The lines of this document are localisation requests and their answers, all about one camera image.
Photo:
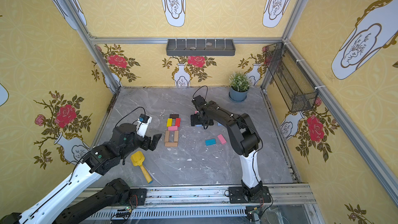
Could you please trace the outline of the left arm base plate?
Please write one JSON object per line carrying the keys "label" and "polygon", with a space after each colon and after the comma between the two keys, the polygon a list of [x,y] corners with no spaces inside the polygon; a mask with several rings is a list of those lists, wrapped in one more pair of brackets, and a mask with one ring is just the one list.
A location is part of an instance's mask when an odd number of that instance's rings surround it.
{"label": "left arm base plate", "polygon": [[129,190],[128,202],[132,207],[143,206],[147,197],[146,188],[136,188]]}

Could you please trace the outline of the red block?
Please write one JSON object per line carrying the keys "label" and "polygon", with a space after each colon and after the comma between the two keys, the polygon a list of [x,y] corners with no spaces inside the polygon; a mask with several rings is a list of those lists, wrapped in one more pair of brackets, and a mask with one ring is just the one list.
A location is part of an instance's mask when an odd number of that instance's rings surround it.
{"label": "red block", "polygon": [[180,127],[180,123],[181,123],[181,119],[180,118],[176,118],[175,126]]}

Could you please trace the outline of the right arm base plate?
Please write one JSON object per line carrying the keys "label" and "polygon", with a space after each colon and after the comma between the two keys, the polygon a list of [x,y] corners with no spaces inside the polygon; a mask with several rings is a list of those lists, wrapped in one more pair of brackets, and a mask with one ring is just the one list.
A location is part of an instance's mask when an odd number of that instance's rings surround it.
{"label": "right arm base plate", "polygon": [[271,194],[266,186],[258,185],[254,188],[247,187],[229,187],[226,196],[230,203],[271,203]]}

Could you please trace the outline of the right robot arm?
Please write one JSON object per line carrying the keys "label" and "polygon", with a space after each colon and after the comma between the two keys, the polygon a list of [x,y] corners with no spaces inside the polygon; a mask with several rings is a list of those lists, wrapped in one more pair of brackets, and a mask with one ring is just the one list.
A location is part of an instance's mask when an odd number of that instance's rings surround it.
{"label": "right robot arm", "polygon": [[230,145],[239,155],[241,184],[247,197],[254,197],[263,189],[258,171],[257,156],[262,144],[254,123],[248,114],[234,114],[221,108],[214,101],[205,101],[202,96],[193,98],[196,113],[191,116],[191,125],[202,125],[206,130],[215,121],[227,129]]}

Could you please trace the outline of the yellow block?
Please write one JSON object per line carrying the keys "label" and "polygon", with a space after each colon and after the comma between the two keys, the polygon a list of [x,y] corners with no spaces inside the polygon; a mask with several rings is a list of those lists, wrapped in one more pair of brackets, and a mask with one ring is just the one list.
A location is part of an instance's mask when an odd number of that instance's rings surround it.
{"label": "yellow block", "polygon": [[172,118],[168,118],[166,126],[167,127],[171,127],[172,125],[173,125],[173,119]]}

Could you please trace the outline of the natural wood block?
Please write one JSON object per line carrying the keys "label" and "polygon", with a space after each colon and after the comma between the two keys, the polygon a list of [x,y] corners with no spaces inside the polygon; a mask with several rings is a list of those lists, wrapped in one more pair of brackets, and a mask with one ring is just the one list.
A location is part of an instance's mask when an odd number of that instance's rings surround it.
{"label": "natural wood block", "polygon": [[178,147],[178,142],[165,142],[165,147]]}
{"label": "natural wood block", "polygon": [[179,131],[174,131],[174,143],[178,143],[179,141]]}
{"label": "natural wood block", "polygon": [[170,131],[165,132],[164,142],[168,143],[170,141]]}

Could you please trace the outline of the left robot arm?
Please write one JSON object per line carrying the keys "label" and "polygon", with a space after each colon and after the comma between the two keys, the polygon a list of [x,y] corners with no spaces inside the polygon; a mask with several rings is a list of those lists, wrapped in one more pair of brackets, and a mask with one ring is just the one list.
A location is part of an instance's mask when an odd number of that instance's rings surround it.
{"label": "left robot arm", "polygon": [[137,149],[154,151],[161,134],[152,138],[139,135],[147,126],[124,123],[113,129],[108,142],[88,151],[76,164],[73,172],[54,190],[23,213],[11,213],[1,219],[2,224],[78,224],[97,211],[118,202],[126,201],[131,193],[120,178],[109,182],[96,196],[78,204],[70,204],[92,183],[110,169],[125,162]]}

